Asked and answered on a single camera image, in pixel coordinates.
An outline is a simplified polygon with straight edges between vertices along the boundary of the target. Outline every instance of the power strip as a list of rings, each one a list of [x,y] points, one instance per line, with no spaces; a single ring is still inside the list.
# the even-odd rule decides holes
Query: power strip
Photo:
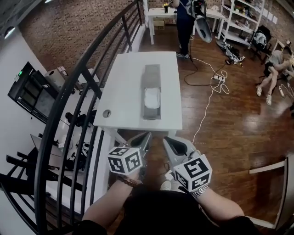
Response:
[[[213,77],[213,79],[215,79],[215,80],[217,80],[217,81],[225,82],[225,78],[223,78],[223,77],[221,77],[221,76],[217,76],[217,75],[215,75],[215,76]]]

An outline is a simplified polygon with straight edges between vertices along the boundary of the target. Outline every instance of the box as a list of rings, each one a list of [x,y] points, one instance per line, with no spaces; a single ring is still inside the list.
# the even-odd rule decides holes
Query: box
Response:
[[[153,18],[154,30],[164,30],[165,22],[163,18]]]

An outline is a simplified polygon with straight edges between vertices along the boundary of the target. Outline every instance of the person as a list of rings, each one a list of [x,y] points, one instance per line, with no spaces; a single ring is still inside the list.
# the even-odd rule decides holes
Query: person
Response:
[[[259,234],[238,204],[207,186],[197,191],[198,196],[193,196],[180,190],[170,191],[167,181],[163,184],[166,190],[144,190],[137,186],[138,173],[119,179],[87,209],[82,221],[74,227],[73,235],[106,235],[106,229],[122,207],[124,218],[115,231],[116,235]]]
[[[181,58],[189,58],[188,45],[193,31],[194,21],[191,15],[188,15],[187,9],[191,8],[190,0],[170,0],[170,6],[177,9],[176,26],[178,30],[178,38],[180,42],[180,51],[177,56]]]
[[[271,57],[267,59],[265,64],[264,75],[266,78],[260,85],[256,87],[256,93],[261,96],[262,88],[271,82],[270,88],[266,95],[266,103],[271,105],[271,93],[277,84],[279,73],[284,73],[289,76],[289,79],[294,77],[294,72],[291,64],[292,51],[290,47],[285,46],[283,51],[275,50]]]

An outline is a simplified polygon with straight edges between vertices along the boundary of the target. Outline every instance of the hand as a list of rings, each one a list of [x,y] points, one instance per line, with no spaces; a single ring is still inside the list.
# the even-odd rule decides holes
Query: hand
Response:
[[[132,174],[129,174],[127,177],[130,178],[130,179],[138,181],[139,180],[139,172],[140,172],[140,169],[137,169]]]

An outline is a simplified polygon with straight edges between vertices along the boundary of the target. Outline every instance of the black metal railing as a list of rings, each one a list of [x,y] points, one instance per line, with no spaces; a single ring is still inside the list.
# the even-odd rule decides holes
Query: black metal railing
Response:
[[[66,179],[66,177],[64,177],[65,165],[76,120],[78,118],[80,109],[83,105],[83,101],[87,95],[87,92],[89,91],[89,89],[92,89],[94,91],[94,95],[92,97],[90,106],[88,108],[88,112],[86,114],[85,122],[82,127],[82,132],[80,135],[80,140],[73,167],[69,208],[70,225],[72,226],[77,220],[81,220],[85,213],[85,197],[87,189],[86,184],[88,181],[91,156],[98,128],[94,127],[91,134],[89,150],[85,162],[83,185],[82,188],[80,188],[77,187],[77,176],[79,170],[79,160],[82,155],[82,148],[86,136],[86,131],[94,108],[94,104],[97,98],[101,98],[101,88],[105,85],[107,81],[107,76],[109,74],[109,71],[111,69],[112,63],[116,55],[118,53],[123,53],[126,50],[127,52],[132,51],[132,43],[139,30],[139,27],[142,26],[140,7],[140,0],[134,0],[100,32],[100,34],[92,41],[92,43],[88,46],[88,48],[84,51],[83,55],[78,60],[76,66],[74,67],[72,73],[69,75],[68,79],[66,79],[61,91],[58,94],[58,97],[56,98],[53,104],[42,136],[37,163],[35,165],[36,170],[33,185],[34,197],[32,197],[31,194],[28,194],[28,196],[34,201],[34,207],[32,207],[20,194],[21,200],[23,200],[23,202],[28,206],[28,208],[35,213],[36,223],[34,223],[32,219],[30,219],[29,216],[26,215],[26,213],[18,205],[16,200],[13,198],[12,194],[9,192],[9,190],[7,190],[6,184],[0,185],[2,186],[3,191],[5,192],[6,196],[8,197],[9,201],[12,203],[13,207],[16,209],[18,214],[36,234],[66,234],[70,231],[70,228],[63,227],[64,222],[62,220],[62,188],[63,184],[68,185],[68,178]],[[92,72],[89,72],[87,67],[90,67],[89,63],[92,63],[93,61],[95,61],[95,65],[93,66]],[[52,223],[49,223],[46,218],[46,181],[48,180],[48,174],[50,174],[48,173],[48,165],[59,120],[63,114],[65,105],[71,95],[72,90],[74,89],[74,86],[78,81],[80,74],[84,76],[87,83],[83,88],[83,92],[81,93],[77,106],[74,110],[62,152],[61,166],[59,169],[57,184],[57,226],[55,226]],[[98,84],[94,81],[95,75],[97,75],[99,78]],[[88,189],[91,189],[90,204],[92,204],[94,200],[94,189],[103,137],[104,132],[102,130],[98,141],[99,144],[94,163],[92,185],[88,186]],[[15,171],[16,167],[14,167],[11,170],[12,173]],[[81,190],[82,194],[80,214],[77,214],[74,209],[76,190]]]

